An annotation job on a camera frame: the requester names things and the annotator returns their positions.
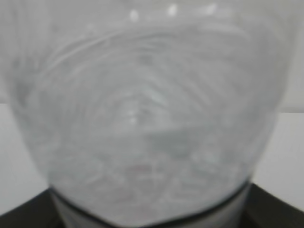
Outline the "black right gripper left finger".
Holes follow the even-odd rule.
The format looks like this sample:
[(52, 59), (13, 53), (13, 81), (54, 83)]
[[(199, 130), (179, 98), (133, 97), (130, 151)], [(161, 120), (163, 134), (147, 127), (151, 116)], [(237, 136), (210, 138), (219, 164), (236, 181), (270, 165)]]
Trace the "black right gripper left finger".
[(2, 228), (61, 228), (59, 216), (49, 190), (0, 217)]

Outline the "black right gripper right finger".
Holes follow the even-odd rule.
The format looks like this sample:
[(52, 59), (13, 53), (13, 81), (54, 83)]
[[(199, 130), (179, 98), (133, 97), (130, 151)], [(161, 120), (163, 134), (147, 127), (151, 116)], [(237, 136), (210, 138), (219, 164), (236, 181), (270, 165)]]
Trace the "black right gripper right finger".
[(244, 210), (246, 228), (304, 228), (304, 212), (252, 184)]

